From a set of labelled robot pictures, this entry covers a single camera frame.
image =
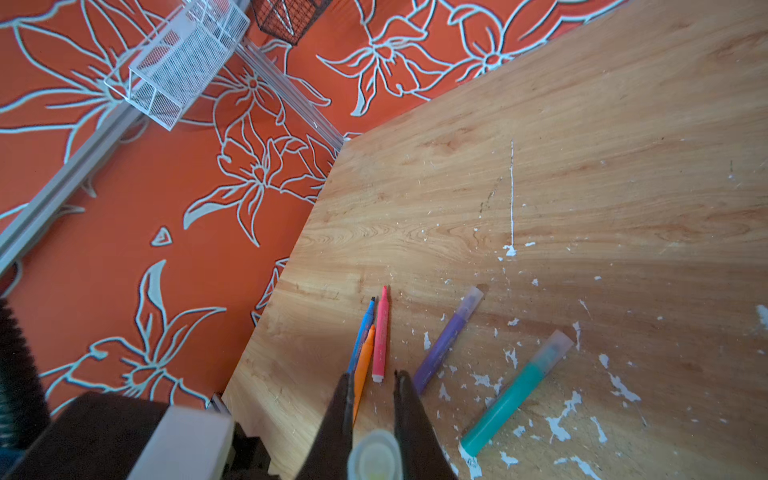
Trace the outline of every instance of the teal marker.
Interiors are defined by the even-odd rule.
[[[502,393],[480,421],[462,438],[464,450],[472,457],[478,456],[488,440],[496,435],[520,405],[531,395],[550,370],[574,345],[573,341],[560,330],[555,330],[544,345],[508,389]]]

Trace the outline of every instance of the black wire basket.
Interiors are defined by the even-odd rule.
[[[332,0],[253,0],[259,29],[296,45]]]

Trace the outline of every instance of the black cable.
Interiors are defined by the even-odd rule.
[[[27,342],[0,299],[0,446],[26,449],[51,423]]]

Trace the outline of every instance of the wooden table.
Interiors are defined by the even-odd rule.
[[[483,478],[587,478],[579,462],[602,480],[766,478],[766,15],[631,2],[349,142],[224,393],[273,471],[301,466],[388,283],[388,377],[366,385],[357,438],[392,427],[392,370],[414,372],[480,285],[457,370],[423,396],[461,478],[458,435],[495,396],[472,375],[506,384],[505,351],[521,368],[554,329],[579,348],[482,451]],[[574,395],[561,442],[546,418]]]

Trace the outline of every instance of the marker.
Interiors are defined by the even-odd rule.
[[[533,355],[531,361],[523,368],[512,386],[498,397],[496,403],[485,411],[480,421],[475,423],[475,426],[462,438],[461,446],[471,457],[478,456],[480,450],[488,444],[488,440],[496,435],[496,432],[509,420],[509,417],[515,413],[573,345],[573,341],[560,330],[555,330],[552,333],[536,352],[536,355]]]
[[[448,325],[445,326],[437,342],[429,351],[427,358],[424,359],[422,365],[416,370],[416,374],[413,376],[413,385],[416,387],[416,392],[419,395],[424,392],[424,388],[426,388],[429,380],[432,379],[442,366],[442,361],[448,355],[451,345],[453,345],[456,337],[464,329],[464,325],[467,324],[469,316],[472,315],[472,312],[475,311],[478,303],[482,300],[482,296],[483,292],[476,286],[469,289],[469,293],[464,295],[464,300],[459,304]]]
[[[355,419],[357,419],[357,408],[360,406],[362,388],[366,385],[368,366],[371,364],[371,356],[373,355],[373,336],[375,332],[376,325],[371,325],[371,330],[368,331],[366,342],[363,343],[362,348],[360,349],[360,361],[357,363],[357,368],[355,369],[355,410],[352,417],[353,425],[355,425]]]
[[[365,335],[368,330],[371,329],[373,324],[373,307],[376,305],[376,297],[371,297],[371,303],[368,305],[366,314],[362,316],[362,323],[360,324],[360,331],[357,333],[357,340],[355,340],[355,349],[352,351],[352,358],[349,359],[349,366],[346,368],[346,372],[351,376],[355,373],[355,367],[357,366],[357,359],[360,358],[360,347],[362,347],[362,341],[365,339]]]
[[[386,370],[386,344],[389,331],[389,299],[386,285],[382,287],[382,297],[379,299],[379,312],[376,314],[376,347],[373,350],[373,371],[371,378],[376,383],[384,381]]]

